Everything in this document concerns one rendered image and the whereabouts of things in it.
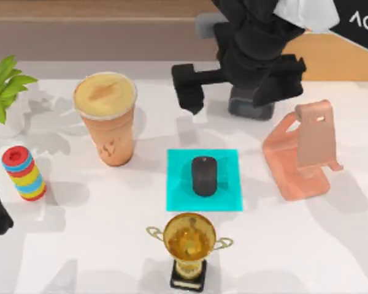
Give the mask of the stack of coloured rings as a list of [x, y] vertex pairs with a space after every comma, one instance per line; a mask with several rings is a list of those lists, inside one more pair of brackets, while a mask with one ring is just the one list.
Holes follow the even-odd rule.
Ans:
[[47, 185], [26, 147], [13, 146], [7, 149], [1, 160], [22, 199], [36, 201], [44, 196]]

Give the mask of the green plant in white pot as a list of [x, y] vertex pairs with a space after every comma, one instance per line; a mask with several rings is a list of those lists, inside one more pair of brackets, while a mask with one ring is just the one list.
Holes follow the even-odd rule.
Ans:
[[0, 137], [12, 138], [25, 128], [21, 93], [28, 90], [28, 84], [38, 79], [25, 75], [17, 68], [14, 55], [0, 60]]

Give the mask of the brown wooden cabinet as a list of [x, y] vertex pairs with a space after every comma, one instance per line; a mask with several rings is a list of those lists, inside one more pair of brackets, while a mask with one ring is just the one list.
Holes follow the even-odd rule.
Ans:
[[209, 61], [195, 19], [211, 0], [0, 0], [0, 59]]

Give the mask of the cyan square mat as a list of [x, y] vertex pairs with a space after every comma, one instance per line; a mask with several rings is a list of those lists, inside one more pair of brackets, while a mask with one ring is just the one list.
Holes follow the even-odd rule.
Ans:
[[[217, 190], [209, 197], [197, 195], [192, 188], [191, 162], [197, 156], [211, 156], [217, 161]], [[168, 149], [166, 210], [242, 211], [238, 150]]]

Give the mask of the black computer mouse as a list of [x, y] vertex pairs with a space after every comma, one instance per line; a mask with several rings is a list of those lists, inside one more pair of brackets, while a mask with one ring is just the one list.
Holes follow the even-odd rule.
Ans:
[[218, 163], [211, 156], [197, 156], [191, 162], [192, 188], [202, 197], [212, 196], [217, 191]]

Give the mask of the orange drink cup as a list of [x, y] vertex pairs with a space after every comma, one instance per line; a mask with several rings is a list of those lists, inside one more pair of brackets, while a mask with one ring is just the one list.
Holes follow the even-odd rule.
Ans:
[[74, 107], [85, 123], [101, 160], [113, 167], [126, 164], [134, 152], [135, 84], [115, 72], [92, 74], [73, 94]]

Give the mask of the gold trophy with black base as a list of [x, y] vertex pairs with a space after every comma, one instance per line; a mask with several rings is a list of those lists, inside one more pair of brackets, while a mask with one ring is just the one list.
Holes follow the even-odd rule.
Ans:
[[174, 259], [170, 286], [198, 293], [204, 289], [206, 257], [234, 244], [231, 238], [217, 238], [211, 221], [197, 213], [178, 214], [163, 230], [147, 227], [146, 232], [162, 241]]

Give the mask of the salmon phone stand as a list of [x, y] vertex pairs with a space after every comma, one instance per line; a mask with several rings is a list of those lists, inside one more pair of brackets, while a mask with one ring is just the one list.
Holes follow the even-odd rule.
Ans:
[[343, 169], [337, 161], [330, 101], [297, 105], [264, 140], [263, 154], [285, 200], [327, 193], [331, 186], [322, 168]]

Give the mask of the pale wooden board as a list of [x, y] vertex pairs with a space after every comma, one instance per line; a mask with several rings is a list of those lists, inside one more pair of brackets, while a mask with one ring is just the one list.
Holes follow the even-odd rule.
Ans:
[[304, 59], [306, 81], [368, 81], [368, 51], [335, 34], [305, 33], [283, 52]]

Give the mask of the pale grey rounded box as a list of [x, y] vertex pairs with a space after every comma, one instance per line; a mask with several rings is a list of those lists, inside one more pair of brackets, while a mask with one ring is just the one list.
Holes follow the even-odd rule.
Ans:
[[200, 13], [195, 18], [195, 31], [200, 39], [214, 37], [213, 26], [216, 23], [224, 23], [228, 20], [221, 13]]

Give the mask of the dark grey rounded block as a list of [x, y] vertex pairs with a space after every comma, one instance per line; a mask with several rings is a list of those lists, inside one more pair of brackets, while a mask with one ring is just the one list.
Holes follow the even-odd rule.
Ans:
[[228, 112], [241, 118], [268, 121], [273, 117], [275, 104], [261, 107], [253, 105], [257, 89], [240, 89], [232, 87], [228, 103]]

